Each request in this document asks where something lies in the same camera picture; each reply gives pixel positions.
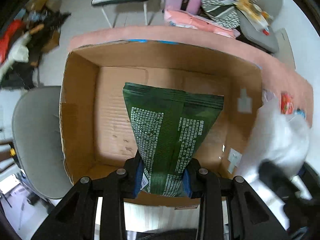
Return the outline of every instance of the cardboard box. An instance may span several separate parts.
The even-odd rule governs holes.
[[[50,50],[59,46],[60,32],[54,31],[50,40],[42,47],[43,53],[48,53]]]
[[[225,177],[230,148],[243,153],[261,107],[260,69],[232,55],[162,41],[119,41],[75,49],[67,59],[60,98],[65,168],[73,183],[98,179],[135,156],[137,146],[124,104],[125,82],[224,95],[224,109],[195,154]],[[237,111],[240,89],[252,98],[252,114]],[[190,206],[198,199],[140,192],[128,202]]]

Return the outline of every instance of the green plastic bag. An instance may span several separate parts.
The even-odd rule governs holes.
[[[125,83],[123,96],[145,164],[141,187],[180,196],[185,167],[223,109],[223,96]]]

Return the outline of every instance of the red cloth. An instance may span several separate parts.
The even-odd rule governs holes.
[[[5,31],[3,38],[0,40],[0,63],[3,63],[6,59],[10,39],[23,26],[24,23],[21,20],[13,20]]]

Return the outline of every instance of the metal screw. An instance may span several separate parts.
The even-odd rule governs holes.
[[[81,179],[80,179],[80,182],[82,183],[82,184],[86,184],[86,183],[88,183],[89,182],[89,177],[82,177]]]
[[[117,174],[118,175],[123,175],[125,174],[127,171],[125,169],[117,169]]]
[[[244,182],[244,178],[242,178],[241,176],[236,176],[236,182],[242,183]]]
[[[206,174],[208,174],[208,170],[206,168],[200,168],[199,173],[202,175],[206,175]]]

